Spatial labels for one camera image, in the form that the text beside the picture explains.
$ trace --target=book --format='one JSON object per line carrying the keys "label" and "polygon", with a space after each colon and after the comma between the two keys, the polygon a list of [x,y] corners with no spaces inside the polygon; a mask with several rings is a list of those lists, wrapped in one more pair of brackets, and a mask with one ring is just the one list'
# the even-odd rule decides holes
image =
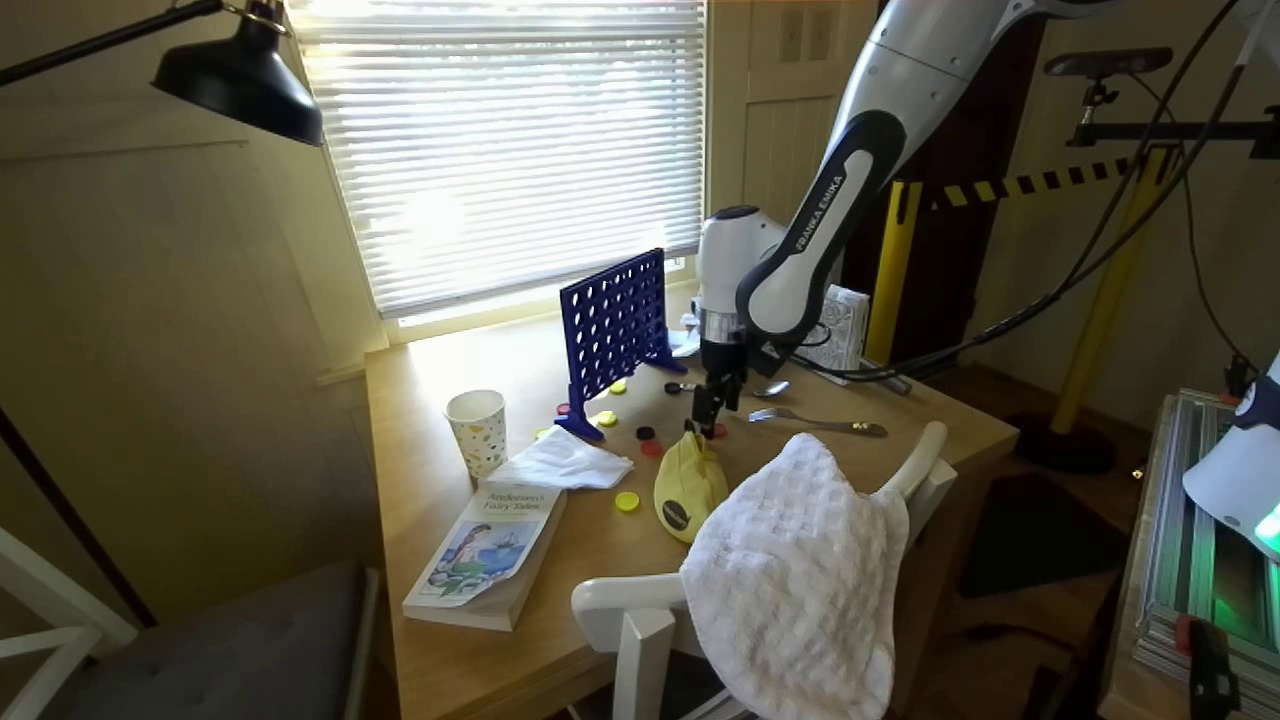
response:
{"label": "book", "polygon": [[558,487],[481,483],[406,586],[403,614],[512,632],[556,520]]}

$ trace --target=towel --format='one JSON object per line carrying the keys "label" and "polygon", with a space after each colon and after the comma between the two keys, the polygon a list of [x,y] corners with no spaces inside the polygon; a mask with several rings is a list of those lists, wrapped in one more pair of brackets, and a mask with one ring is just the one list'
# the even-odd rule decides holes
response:
{"label": "towel", "polygon": [[800,430],[698,529],[679,586],[723,686],[768,720],[879,720],[906,504]]}

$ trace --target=wall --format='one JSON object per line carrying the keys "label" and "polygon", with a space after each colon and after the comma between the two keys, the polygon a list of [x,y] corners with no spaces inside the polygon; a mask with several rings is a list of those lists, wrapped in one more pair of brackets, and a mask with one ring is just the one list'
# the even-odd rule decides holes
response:
{"label": "wall", "polygon": [[[1049,28],[1039,59],[1087,49],[1171,45],[1179,64],[1200,25],[1215,6],[1220,5],[1203,0],[1127,0],[1127,6],[1108,21],[1060,21]],[[1171,102],[1179,118],[1203,118],[1213,111],[1229,64],[1244,40],[1238,28],[1244,25],[1229,25],[1206,45],[1203,59],[1187,71],[1187,84]],[[1271,51],[1271,59],[1264,56],[1244,74],[1229,116],[1261,118],[1264,102],[1280,100],[1275,59],[1280,51]],[[1147,74],[1157,93],[1167,78],[1171,69]],[[1105,108],[1101,118],[1150,116],[1157,102],[1135,84],[1114,78],[1113,87],[1119,87],[1119,102]],[[1042,71],[1034,74],[1011,173],[1069,166],[1131,152],[1131,143],[1062,149],[1079,116],[1079,95],[1083,78],[1052,78]],[[1011,307],[1049,293],[1083,249],[1108,193],[1113,185],[1091,185],[1005,203],[986,245],[979,313],[971,327],[983,327],[996,317],[1008,317]],[[1253,351],[1257,360],[1275,356],[1280,313],[1271,288],[1280,269],[1280,162],[1247,159],[1244,143],[1206,143],[1206,152],[1190,166],[1190,209],[1203,283],[1215,313],[1244,343],[1244,351]],[[1114,335],[1087,390],[1087,404],[1108,415],[1150,425],[1162,390],[1220,388],[1229,349],[1215,339],[1206,317],[1200,313],[1185,234],[1187,215],[1185,194],[1174,193],[1167,209],[1150,221],[1141,269],[1114,317]],[[1060,388],[1069,356],[1074,349],[1074,333],[1091,305],[1091,288],[1096,283],[1083,283],[1060,307],[1042,313],[1034,323],[1011,333],[1008,339],[974,351],[971,360],[996,364],[1039,388]]]}
{"label": "wall", "polygon": [[[0,64],[169,0],[20,0]],[[147,87],[194,21],[0,87],[0,409],[160,613],[371,552],[379,323],[319,149]],[[0,523],[74,556],[0,460]]]}

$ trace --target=blue rack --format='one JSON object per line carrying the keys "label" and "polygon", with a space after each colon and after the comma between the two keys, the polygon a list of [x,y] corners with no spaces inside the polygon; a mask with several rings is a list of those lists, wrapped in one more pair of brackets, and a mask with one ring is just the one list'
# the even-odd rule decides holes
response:
{"label": "blue rack", "polygon": [[594,277],[558,288],[558,323],[568,351],[568,404],[556,418],[579,438],[598,445],[584,404],[636,364],[679,370],[668,343],[664,249],[621,260]]}

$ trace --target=lamp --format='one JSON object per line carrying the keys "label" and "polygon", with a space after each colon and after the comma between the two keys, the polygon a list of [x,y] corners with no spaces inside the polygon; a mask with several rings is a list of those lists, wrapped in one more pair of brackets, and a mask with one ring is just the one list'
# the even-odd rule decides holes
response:
{"label": "lamp", "polygon": [[[160,15],[125,25],[116,32],[32,56],[25,64],[0,69],[0,87],[210,12],[225,12],[225,0],[193,0]],[[231,116],[238,123],[298,143],[319,143],[319,108],[275,51],[285,34],[279,15],[279,0],[250,0],[247,6],[238,6],[238,28],[231,40],[162,51],[150,87],[162,87],[189,102]]]}

